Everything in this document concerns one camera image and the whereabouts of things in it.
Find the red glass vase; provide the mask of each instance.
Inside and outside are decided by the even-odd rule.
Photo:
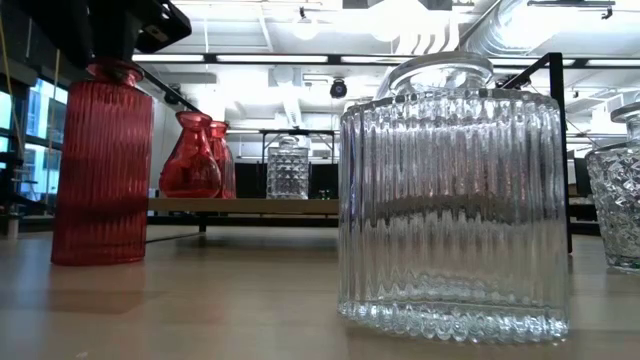
[[[207,141],[211,117],[182,111],[176,118],[182,133],[160,174],[160,190],[167,197],[215,197],[221,192],[222,178]]]
[[[51,261],[108,265],[145,253],[152,99],[133,64],[97,59],[71,85]]]
[[[212,121],[207,132],[209,146],[222,176],[222,191],[216,196],[221,199],[236,198],[236,170],[231,150],[224,136],[228,125],[222,121]]]

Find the clear glass jar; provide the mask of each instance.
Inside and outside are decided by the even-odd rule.
[[[269,148],[267,199],[307,199],[309,149],[294,136],[284,136],[278,147]]]
[[[587,167],[609,266],[640,273],[640,102],[611,113],[628,141],[587,154]]]
[[[476,56],[462,55],[453,54],[450,66],[465,56],[477,65]],[[429,56],[415,74],[430,71]],[[429,339],[566,335],[563,149],[554,100],[432,88],[353,106],[341,120],[341,314]]]

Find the glass vase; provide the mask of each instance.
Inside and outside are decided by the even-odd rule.
[[[96,59],[69,90],[51,261],[108,265],[145,254],[152,99],[131,63]]]
[[[478,84],[491,64],[473,54],[430,57],[392,72],[388,84],[401,95],[341,118],[338,311],[428,339],[562,338],[558,105],[529,92],[460,88]],[[438,74],[452,75],[439,82],[447,88],[401,89],[414,75]]]
[[[222,190],[222,178],[206,135],[211,117],[182,111],[176,118],[182,133],[160,174],[160,190],[167,197],[215,197]]]
[[[298,146],[294,136],[284,136],[278,147],[269,148],[267,199],[307,199],[309,149]]]
[[[627,124],[628,141],[587,154],[607,264],[640,273],[640,102],[611,113]]]
[[[207,132],[209,146],[213,151],[213,157],[220,169],[222,178],[222,191],[216,197],[221,199],[236,198],[236,170],[233,163],[233,155],[227,145],[224,136],[228,125],[222,121],[212,121]]]

